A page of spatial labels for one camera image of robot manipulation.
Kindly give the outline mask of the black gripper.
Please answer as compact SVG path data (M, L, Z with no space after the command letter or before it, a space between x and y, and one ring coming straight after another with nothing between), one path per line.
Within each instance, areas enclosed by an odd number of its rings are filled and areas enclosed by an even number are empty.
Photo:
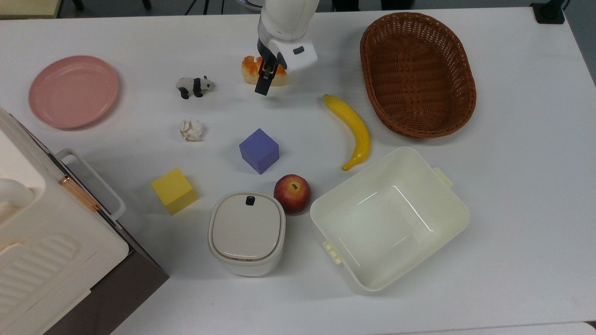
M257 41L257 50L262 62L259 66L255 93L266 96L276 75L287 75L286 62L280 51L271 51L261 41Z

